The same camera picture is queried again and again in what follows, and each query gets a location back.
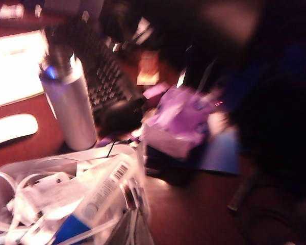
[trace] keyboard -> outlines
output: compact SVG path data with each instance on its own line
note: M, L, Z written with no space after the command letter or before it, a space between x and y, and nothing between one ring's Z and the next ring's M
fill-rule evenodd
M143 104L142 94L122 71L115 54L89 24L81 19L72 20L58 26L47 27L45 33L49 45L51 43L68 45L81 60L93 115L98 124L102 123L104 114L109 113L109 108L116 103L124 102L126 105L129 103L129 106L134 107L131 111L139 113ZM127 117L130 121L142 118L140 115Z

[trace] black mouse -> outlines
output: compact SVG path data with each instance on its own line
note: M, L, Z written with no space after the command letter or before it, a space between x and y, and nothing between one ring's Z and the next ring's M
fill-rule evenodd
M143 99L122 100L102 112L99 125L104 133L130 132L141 126Z

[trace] desk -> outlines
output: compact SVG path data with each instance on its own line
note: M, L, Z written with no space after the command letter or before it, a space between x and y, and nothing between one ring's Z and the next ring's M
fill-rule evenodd
M6 1L8 4L16 2L18 1ZM60 18L51 16L36 21L52 20ZM30 30L0 28L0 36L25 31ZM125 68L134 79L137 71L127 65ZM161 76L170 81L174 79L171 74L167 70L167 65L162 64ZM0 107L0 118L17 113L34 115L39 130L34 135L1 144L0 166L68 151L44 94ZM249 164L244 158L240 162L243 174L239 177L177 168L171 169L168 174L174 178L190 176L188 183L170 185L160 179L147 177L146 190L151 211L150 228L156 245L246 244L227 209L227 204L239 183L249 174Z

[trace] barcode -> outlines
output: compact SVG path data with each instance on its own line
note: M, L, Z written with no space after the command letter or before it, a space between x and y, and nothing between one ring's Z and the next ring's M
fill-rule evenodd
M128 167L125 164L121 164L119 168L112 174L112 178L115 179L116 181L120 180L122 176L127 172Z

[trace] stainless steel bottle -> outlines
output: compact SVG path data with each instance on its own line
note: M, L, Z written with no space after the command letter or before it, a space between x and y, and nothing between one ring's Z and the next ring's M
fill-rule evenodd
M96 143L97 135L81 61L70 48L49 47L39 75L67 145L82 151Z

